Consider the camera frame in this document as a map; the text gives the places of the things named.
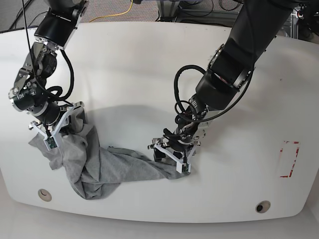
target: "equipment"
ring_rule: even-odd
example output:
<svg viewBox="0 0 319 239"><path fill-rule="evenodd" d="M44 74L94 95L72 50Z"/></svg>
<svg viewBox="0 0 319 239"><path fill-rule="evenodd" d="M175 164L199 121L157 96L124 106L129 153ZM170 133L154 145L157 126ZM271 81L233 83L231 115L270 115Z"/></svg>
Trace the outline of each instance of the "equipment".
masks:
<svg viewBox="0 0 319 239"><path fill-rule="evenodd" d="M88 1L83 0L79 4L74 4L72 0L46 0L46 2L50 9L34 34L37 42L33 44L23 67L19 70L13 88L9 92L9 99L17 111L26 111L40 121L39 123L33 121L29 129L36 128L45 135L44 142L50 150L59 146L61 142L59 132L69 125L68 116L74 109L81 107L81 103L71 104L66 101L73 90L74 72L64 49L85 13ZM25 20L23 0L22 9ZM60 96L63 90L59 86L45 89L47 78L56 69L55 52L58 49L66 60L71 74L70 88L63 97ZM60 101L64 101L66 105L59 106ZM39 128L40 125L44 126L45 133Z"/></svg>
<svg viewBox="0 0 319 239"><path fill-rule="evenodd" d="M67 117L74 105L66 101L73 88L72 66L63 51L83 16L88 2L74 4L72 0L47 0L50 10L35 33L38 42L34 43L24 67L20 69L9 98L18 111L27 111L40 120L45 127L45 143L48 149L59 146L57 133L68 125ZM200 140L206 136L206 129L213 119L232 109L247 91L257 59L266 50L292 10L302 0L245 0L232 28L227 42L216 51L207 70L198 66L181 68L174 80L175 111L178 125L174 132L164 129L163 137L154 138L149 149L154 150L155 161L170 157L176 161L177 171L190 171L190 158L195 154ZM57 49L68 62L71 71L71 84L64 97L61 87L45 89L46 79L56 68ZM187 101L178 95L178 78L187 69L196 69L203 74L196 87L196 94ZM246 84L239 98L227 108L235 95ZM67 109L57 102L67 103ZM185 109L182 103L188 104Z"/></svg>

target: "wire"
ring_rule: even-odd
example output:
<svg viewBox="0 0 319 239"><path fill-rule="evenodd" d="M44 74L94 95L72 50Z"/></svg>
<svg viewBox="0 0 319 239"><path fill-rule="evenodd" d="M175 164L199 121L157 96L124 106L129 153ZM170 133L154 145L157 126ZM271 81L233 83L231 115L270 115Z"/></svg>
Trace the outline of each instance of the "wire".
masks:
<svg viewBox="0 0 319 239"><path fill-rule="evenodd" d="M231 27L231 26L227 26L227 25L224 25L221 23L205 23L205 22L200 22L200 21L196 21L196 20L189 20L189 19L182 20L180 23L197 23L197 24L211 25L211 26Z"/></svg>
<svg viewBox="0 0 319 239"><path fill-rule="evenodd" d="M196 65L187 65L187 66L183 66L182 68L180 68L178 70L178 72L176 73L175 75L175 78L174 78L174 96L175 96L175 100L176 102L179 102L178 103L178 106L179 108L182 110L182 112L185 112L185 109L183 107L183 105L181 104L181 100L179 98L179 90L178 90L178 79L181 75L181 73L183 71L186 71L186 70L189 70L189 69L194 69L196 71L199 71L200 73L202 73L203 75L205 74L205 70L199 66L196 66Z"/></svg>
<svg viewBox="0 0 319 239"><path fill-rule="evenodd" d="M194 3L188 3L188 2L184 2L186 5L189 5L189 6L194 6L194 5L197 5L197 4L199 4L201 1L196 1L196 2L194 2Z"/></svg>
<svg viewBox="0 0 319 239"><path fill-rule="evenodd" d="M159 20L159 18L160 18L160 11L158 11L158 14L159 14L159 16L156 18L155 21L158 21L158 20Z"/></svg>
<svg viewBox="0 0 319 239"><path fill-rule="evenodd" d="M219 1L218 1L218 4L219 4L220 8L223 9L223 10L225 10L225 11L233 11L233 10L236 10L236 9L240 6L240 4L241 4L239 1L235 1L235 2L237 2L237 5L236 5L235 7L233 7L233 8L231 8L231 9L226 9L226 8L224 8L224 7L223 7L223 2L222 2L222 0L219 0Z"/></svg>
<svg viewBox="0 0 319 239"><path fill-rule="evenodd" d="M210 15L210 14L213 12L213 10L214 10L214 1L211 0L211 3L212 3L211 11L210 11L209 13L205 14L205 15L193 15L193 14L190 14L190 13L188 13L188 12L186 12L186 11L183 11L183 10L182 10L182 12L185 13L186 15L190 15L190 16L198 16L198 17L208 16L208 15Z"/></svg>
<svg viewBox="0 0 319 239"><path fill-rule="evenodd" d="M118 14L112 14L112 15L106 15L106 16L98 16L98 17L96 17L96 18L90 20L89 22L93 22L93 21L95 21L95 20L97 20L97 19L100 19L100 18L106 18L106 17L111 17L111 16L124 15L124 14L128 13L128 12L132 9L132 6L133 6L133 0L131 0L130 8L129 8L127 11L125 11L125 12L123 12L123 13L118 13Z"/></svg>
<svg viewBox="0 0 319 239"><path fill-rule="evenodd" d="M30 27L28 27L28 29L37 28L37 27L38 26L30 26ZM0 31L0 34L1 33L6 33L6 32L12 32L12 31L19 31L19 30L24 30L24 27L19 27L19 28L16 28L16 29Z"/></svg>
<svg viewBox="0 0 319 239"><path fill-rule="evenodd" d="M235 2L240 3L240 4L244 4L244 1L242 1L242 0L232 0L232 1L235 1Z"/></svg>
<svg viewBox="0 0 319 239"><path fill-rule="evenodd" d="M195 119L197 120L198 119L198 116L197 116L197 112L196 112L196 108L188 101L178 101L178 103L186 103L189 105ZM181 136L189 131L191 131L194 127L196 126L196 124L193 124L192 126L190 126L188 129L184 130L183 132L181 133L177 133L177 134L164 134L165 136L167 137L178 137L178 136Z"/></svg>
<svg viewBox="0 0 319 239"><path fill-rule="evenodd" d="M28 30L27 30L27 24L26 24L26 17L25 17L25 9L24 9L24 0L22 1L22 11L23 11L23 18L24 18L24 26L25 26L25 33L26 33L26 39L28 42L28 47L29 47L29 54L30 54L30 58L31 58L31 64L32 64L32 71L33 71L33 75L35 78L35 81L37 82L37 84L39 85L39 87L42 89L42 91L44 93L46 93L48 96L50 96L51 98L55 99L56 101L64 101L65 103L67 103L69 106L73 106L70 102L63 100L61 98L59 98L58 96L52 94L51 92L49 92L48 90L46 90L41 83L39 82L38 78L36 77L35 74L35 70L34 70L34 60L33 60L33 54L31 53L31 46L30 46L30 41L29 41L29 34L28 34Z"/></svg>
<svg viewBox="0 0 319 239"><path fill-rule="evenodd" d="M69 67L69 70L70 70L70 87L69 87L69 90L65 94L65 96L60 98L60 101L64 101L64 100L66 100L66 99L68 99L70 97L70 95L71 95L71 93L73 91L73 87L74 87L74 71L73 71L72 64L71 64L69 58L67 57L65 51L64 50L60 50L60 51L62 53L62 56L63 56L64 60L66 61L66 64Z"/></svg>
<svg viewBox="0 0 319 239"><path fill-rule="evenodd" d="M254 27L253 27L253 23L252 23L252 19L251 19L251 16L250 16L250 12L248 10L248 7L247 7L247 0L244 0L244 8L246 10L246 14L247 14L247 18L248 18L248 22L249 22L249 28L250 28L250 33L251 33L251 44L252 44L252 50L253 50L253 53L252 53L252 63L251 63L251 72L250 72L250 75L249 75L249 79L247 80L247 84L245 86L245 89L243 90L242 94L237 98L237 100L235 100L235 102L230 106L228 107L227 109L223 110L221 113L213 116L213 117L210 117L210 118L207 118L207 119L198 119L198 120L193 120L193 119L189 119L187 117L185 117L183 114L181 114L180 112L178 112L177 110L177 106L179 105L179 102L176 102L175 106L174 106L174 109L175 109L175 112L177 113L178 116L180 116L182 119L188 121L188 122L195 122L195 123L201 123L201 122L207 122L207 121L211 121L211 120L214 120L222 115L224 115L225 113L227 113L228 111L230 111L242 98L243 96L245 95L245 93L247 92L248 90L248 87L250 85L250 82L251 82L251 79L252 79L252 76L253 76L253 73L254 73L254 69L255 69L255 56L256 56L256 48L255 48L255 33L254 33Z"/></svg>
<svg viewBox="0 0 319 239"><path fill-rule="evenodd" d="M11 24L11 26L9 27L9 30L11 30L13 28L13 26L17 23L17 21L19 20L19 18L22 16L22 11L24 9L24 11L28 8L28 6L32 3L33 0L28 0L26 2L26 4L23 4L23 7L19 10L18 14L16 15L15 20L13 21L13 23Z"/></svg>
<svg viewBox="0 0 319 239"><path fill-rule="evenodd" d="M29 24L28 27L30 27L31 24L32 24L41 14L44 14L44 13L46 13L46 12L48 12L48 11L44 11L44 12L39 13L39 14L31 21L31 23Z"/></svg>

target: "yellow cable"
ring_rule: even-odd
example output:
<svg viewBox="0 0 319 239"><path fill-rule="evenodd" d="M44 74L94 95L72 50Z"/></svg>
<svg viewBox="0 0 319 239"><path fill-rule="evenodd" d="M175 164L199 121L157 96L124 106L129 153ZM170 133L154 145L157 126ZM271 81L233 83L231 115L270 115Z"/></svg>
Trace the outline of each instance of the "yellow cable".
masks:
<svg viewBox="0 0 319 239"><path fill-rule="evenodd" d="M120 16L120 15L124 15L124 14L128 13L128 12L132 9L132 6L133 6L133 0L131 0L131 6L130 6L130 8L129 8L127 11L125 11L125 12L123 12L123 13L113 14L113 15L98 16L98 17L96 17L96 18L90 20L89 22L93 22L93 21L95 21L95 20L97 20L97 19L100 19L100 18L105 18L105 17L110 17L110 16Z"/></svg>

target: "round hole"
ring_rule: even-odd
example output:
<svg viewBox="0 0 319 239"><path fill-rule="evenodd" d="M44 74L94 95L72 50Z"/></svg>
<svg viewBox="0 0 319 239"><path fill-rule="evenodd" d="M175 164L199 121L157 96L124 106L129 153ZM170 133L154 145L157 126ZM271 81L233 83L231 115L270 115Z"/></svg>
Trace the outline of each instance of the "round hole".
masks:
<svg viewBox="0 0 319 239"><path fill-rule="evenodd" d="M263 206L258 205L257 208L256 208L256 211L257 212L261 212L263 208L264 208Z"/></svg>
<svg viewBox="0 0 319 239"><path fill-rule="evenodd" d="M269 201L262 201L256 206L256 212L257 213L265 213L270 208L270 202Z"/></svg>
<svg viewBox="0 0 319 239"><path fill-rule="evenodd" d="M45 202L50 202L52 200L51 194L48 191L46 191L45 189L40 189L38 191L38 195L39 195L40 199L42 199Z"/></svg>

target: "white tabletop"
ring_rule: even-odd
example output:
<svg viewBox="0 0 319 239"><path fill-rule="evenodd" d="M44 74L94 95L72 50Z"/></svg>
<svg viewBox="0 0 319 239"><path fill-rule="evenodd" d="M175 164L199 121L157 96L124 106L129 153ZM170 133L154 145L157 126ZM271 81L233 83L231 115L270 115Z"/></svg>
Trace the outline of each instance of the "white tabletop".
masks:
<svg viewBox="0 0 319 239"><path fill-rule="evenodd" d="M162 22L85 23L66 53L75 71L70 101L83 101L101 146L147 150L163 128L174 130L173 79L188 64L203 68L229 28ZM33 39L34 29L30 30ZM233 222L293 216L303 208L319 168L319 47L277 37L256 64L241 102L215 120L192 161L192 174L169 181L123 183L110 197L86 201L64 169L27 143L32 117L17 112L7 94L28 49L25 32L0 35L0 168L10 196L22 203L91 216L150 222ZM69 84L61 54L48 86ZM195 93L200 73L180 79L180 95ZM291 177L295 145L299 154ZM41 201L41 188L52 201ZM264 200L271 208L255 211Z"/></svg>

